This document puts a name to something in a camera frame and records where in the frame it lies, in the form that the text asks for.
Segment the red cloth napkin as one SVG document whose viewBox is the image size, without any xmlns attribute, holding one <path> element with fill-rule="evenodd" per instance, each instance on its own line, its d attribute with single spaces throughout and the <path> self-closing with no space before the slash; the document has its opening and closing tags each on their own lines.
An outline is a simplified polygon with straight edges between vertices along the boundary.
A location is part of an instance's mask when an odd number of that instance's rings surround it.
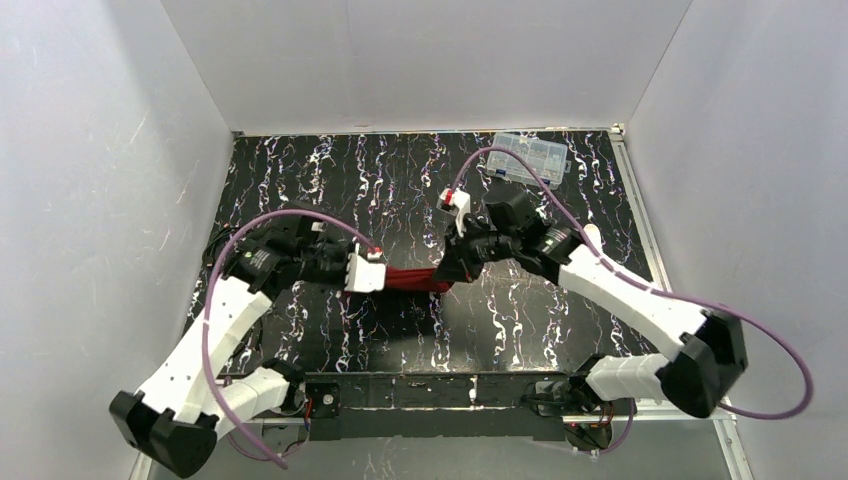
<svg viewBox="0 0 848 480">
<path fill-rule="evenodd" d="M 453 283 L 437 281 L 434 277 L 436 269 L 431 268 L 395 268 L 386 269 L 384 289 L 403 292 L 426 292 L 442 294 L 448 292 Z"/>
</svg>

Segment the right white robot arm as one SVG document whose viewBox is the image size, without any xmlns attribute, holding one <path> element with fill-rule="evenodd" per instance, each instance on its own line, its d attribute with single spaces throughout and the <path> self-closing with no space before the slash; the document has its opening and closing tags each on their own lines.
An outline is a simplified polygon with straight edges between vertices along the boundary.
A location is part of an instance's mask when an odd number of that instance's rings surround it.
<svg viewBox="0 0 848 480">
<path fill-rule="evenodd" d="M 637 330 L 656 349 L 631 357 L 593 355 L 568 379 L 527 395 L 538 406 L 592 411 L 620 399 L 669 401 L 707 418 L 746 370 L 738 318 L 639 288 L 641 277 L 615 267 L 586 233 L 543 219 L 523 191 L 490 192 L 485 219 L 470 197 L 444 189 L 440 207 L 453 215 L 433 278 L 471 283 L 488 263 L 512 259 L 526 272 L 594 302 Z"/>
</svg>

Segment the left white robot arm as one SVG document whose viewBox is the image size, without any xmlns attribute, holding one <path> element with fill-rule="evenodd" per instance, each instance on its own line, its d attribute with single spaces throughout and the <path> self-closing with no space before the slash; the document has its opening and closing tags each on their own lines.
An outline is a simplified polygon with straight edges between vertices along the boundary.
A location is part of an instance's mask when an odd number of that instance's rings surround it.
<svg viewBox="0 0 848 480">
<path fill-rule="evenodd" d="M 384 286 L 382 253 L 327 214 L 283 209 L 237 231 L 216 258 L 201 316 L 161 366 L 109 413 L 125 441 L 180 479 L 198 473 L 220 440 L 272 409 L 308 401 L 303 371 L 270 359 L 228 386 L 217 378 L 248 331 L 298 282 L 369 293 Z"/>
</svg>

